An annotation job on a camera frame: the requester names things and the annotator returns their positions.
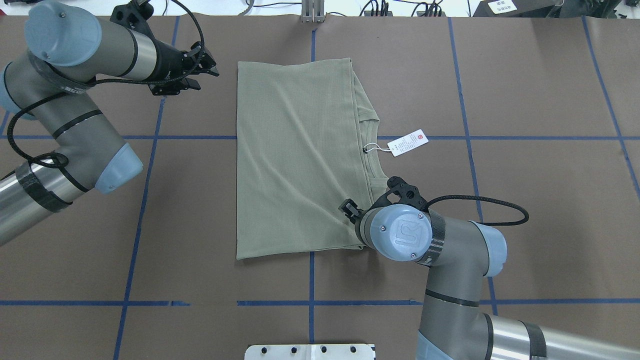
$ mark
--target black band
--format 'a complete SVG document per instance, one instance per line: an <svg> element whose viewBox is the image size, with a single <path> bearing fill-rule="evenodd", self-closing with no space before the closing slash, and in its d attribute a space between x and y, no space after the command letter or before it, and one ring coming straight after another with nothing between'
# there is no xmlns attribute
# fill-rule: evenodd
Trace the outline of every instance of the black band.
<svg viewBox="0 0 640 360"><path fill-rule="evenodd" d="M547 357L547 341L540 326L523 321L521 323L527 328L527 334L529 334L529 356Z"/></svg>
<svg viewBox="0 0 640 360"><path fill-rule="evenodd" d="M58 128L58 130L55 130L53 132L53 134L51 134L51 136L53 136L54 139L57 139L65 131L71 129L72 127L74 127L74 126L76 126L78 124L80 124L81 122L85 121L86 119L88 119L90 117L94 117L94 116L100 115L100 114L102 114L102 111L100 111L100 110L93 110L93 111L89 111L88 113L84 113L84 114L78 116L77 118L71 120L70 122L67 122L66 124L60 126Z"/></svg>
<svg viewBox="0 0 640 360"><path fill-rule="evenodd" d="M443 301L446 301L446 302L452 302L454 304L458 304L458 305L462 305L462 306L470 306L470 307L478 307L478 306L480 306L480 301L470 301L470 300L465 300L465 299L459 299L457 297L450 297L448 295L437 293L437 292L431 291L429 289L424 290L424 293L426 295L429 295L430 297L434 297L436 299L443 300Z"/></svg>
<svg viewBox="0 0 640 360"><path fill-rule="evenodd" d="M133 32L131 32L131 30L129 30L129 35L131 35L131 40L133 40L133 59L131 60L131 65L129 65L129 68L121 75L118 75L118 78L122 78L130 73L131 70L133 70L133 67L136 66L136 62L138 61L138 41L136 41L136 37L133 35Z"/></svg>
<svg viewBox="0 0 640 360"><path fill-rule="evenodd" d="M486 319L486 326L489 332L484 360L491 360L491 355L493 355L493 321L491 321L491 317L488 314L484 314L484 318Z"/></svg>
<svg viewBox="0 0 640 360"><path fill-rule="evenodd" d="M66 202L53 192L48 191L31 171L30 163L24 163L15 169L15 177L22 189L35 202L52 213L57 213L72 204L72 202Z"/></svg>
<svg viewBox="0 0 640 360"><path fill-rule="evenodd" d="M60 160L58 160L57 157L52 156L51 159L53 160L54 164L60 165ZM69 174L66 167L61 167L58 170L60 170L60 172L67 178L67 180L69 180L69 182L72 183L78 190L82 191L83 193L89 192L90 189L87 189L82 186L81 183L78 183L78 180L76 180L73 176L71 176L71 174Z"/></svg>
<svg viewBox="0 0 640 360"><path fill-rule="evenodd" d="M31 51L27 51L31 66L38 72L40 76L48 82L55 85L60 90L69 94L84 94L93 85L87 85L75 80L71 80L49 65L46 61L37 58Z"/></svg>
<svg viewBox="0 0 640 360"><path fill-rule="evenodd" d="M444 236L446 223L444 217L433 210L429 210L429 216L431 217L431 230L433 231L433 237L431 239L431 245L424 255L416 261L420 265L431 266L436 262L440 254L442 253L442 247L444 246Z"/></svg>

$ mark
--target green cloth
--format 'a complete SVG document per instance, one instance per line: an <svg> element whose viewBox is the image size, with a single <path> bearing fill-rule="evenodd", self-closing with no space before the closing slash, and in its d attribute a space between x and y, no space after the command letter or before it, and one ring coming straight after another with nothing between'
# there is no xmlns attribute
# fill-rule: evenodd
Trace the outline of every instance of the green cloth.
<svg viewBox="0 0 640 360"><path fill-rule="evenodd" d="M338 210L367 209L387 189L379 118L351 59L238 63L237 259L361 249Z"/></svg>

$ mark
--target white mounting plate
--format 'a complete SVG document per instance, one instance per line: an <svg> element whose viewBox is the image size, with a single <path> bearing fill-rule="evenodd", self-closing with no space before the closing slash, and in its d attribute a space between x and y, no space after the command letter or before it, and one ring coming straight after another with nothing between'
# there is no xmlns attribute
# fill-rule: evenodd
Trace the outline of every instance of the white mounting plate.
<svg viewBox="0 0 640 360"><path fill-rule="evenodd" d="M252 345L244 352L244 360L375 360L375 348L369 344Z"/></svg>

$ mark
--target metal bracket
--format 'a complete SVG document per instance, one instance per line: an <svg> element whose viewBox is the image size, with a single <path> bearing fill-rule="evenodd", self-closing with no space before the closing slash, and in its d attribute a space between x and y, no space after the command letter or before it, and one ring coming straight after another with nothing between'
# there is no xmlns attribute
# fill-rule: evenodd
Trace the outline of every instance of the metal bracket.
<svg viewBox="0 0 640 360"><path fill-rule="evenodd" d="M302 0L302 22L324 22L324 0Z"/></svg>

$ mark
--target white label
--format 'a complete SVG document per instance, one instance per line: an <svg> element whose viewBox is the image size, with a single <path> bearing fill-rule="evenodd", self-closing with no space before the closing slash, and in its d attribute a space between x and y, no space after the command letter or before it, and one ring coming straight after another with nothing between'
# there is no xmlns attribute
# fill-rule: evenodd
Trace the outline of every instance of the white label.
<svg viewBox="0 0 640 360"><path fill-rule="evenodd" d="M513 4L512 0L500 0L489 3L489 7L493 13L508 13L518 8Z"/></svg>
<svg viewBox="0 0 640 360"><path fill-rule="evenodd" d="M422 130L416 130L409 135L405 135L400 139L395 139L387 144L387 147L391 149L391 153L394 156L404 154L409 150L413 150L420 145L424 145L429 142L429 139L424 135Z"/></svg>

